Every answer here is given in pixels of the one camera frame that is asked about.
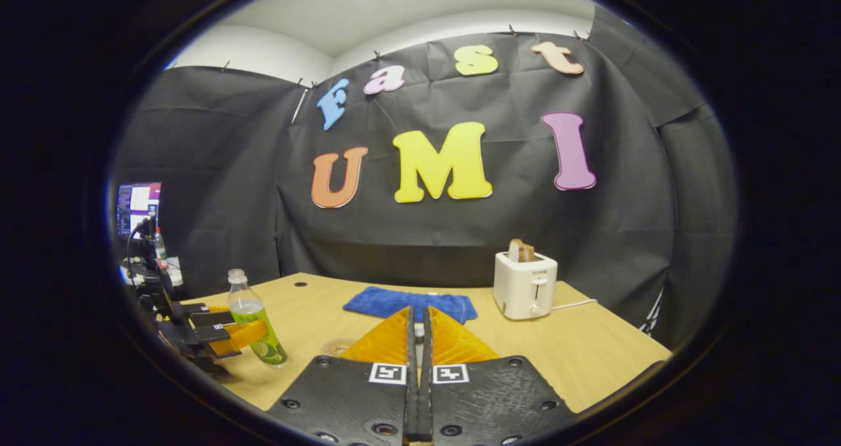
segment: ceiling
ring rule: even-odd
[[[526,9],[592,18],[588,0],[255,0],[220,24],[271,30],[337,57],[421,20],[486,9]]]

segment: white toaster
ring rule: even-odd
[[[555,299],[558,263],[534,254],[533,261],[511,261],[508,252],[496,254],[493,299],[510,320],[548,315]]]

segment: wooden table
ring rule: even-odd
[[[296,286],[306,282],[306,286]],[[296,273],[253,290],[289,355],[286,368],[263,365],[250,347],[242,355],[220,359],[231,372],[221,383],[261,410],[267,410],[314,356],[336,339],[355,341],[382,318],[343,311],[342,306],[370,284]],[[491,288],[415,288],[377,284],[412,293],[463,294],[478,318],[465,326],[501,357],[526,356],[572,411],[578,413],[624,386],[670,351],[598,303],[555,309],[546,317],[511,321],[502,316]],[[228,293],[191,300],[227,305]],[[558,282],[556,305],[586,300],[575,288]]]

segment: plastic bottle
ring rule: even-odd
[[[166,248],[163,245],[163,234],[160,234],[160,228],[157,228],[155,231],[155,254],[157,255],[160,269],[169,269],[169,263],[166,261]]]
[[[283,346],[277,340],[274,328],[265,315],[262,299],[248,286],[246,273],[241,269],[228,271],[228,281],[231,282],[231,294],[228,295],[228,306],[237,323],[264,320],[268,332],[252,344],[252,350],[265,365],[271,368],[286,367],[289,357],[283,351]]]

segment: monitor screen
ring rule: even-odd
[[[117,192],[117,234],[128,237],[143,218],[155,213],[160,219],[160,182],[120,185]]]

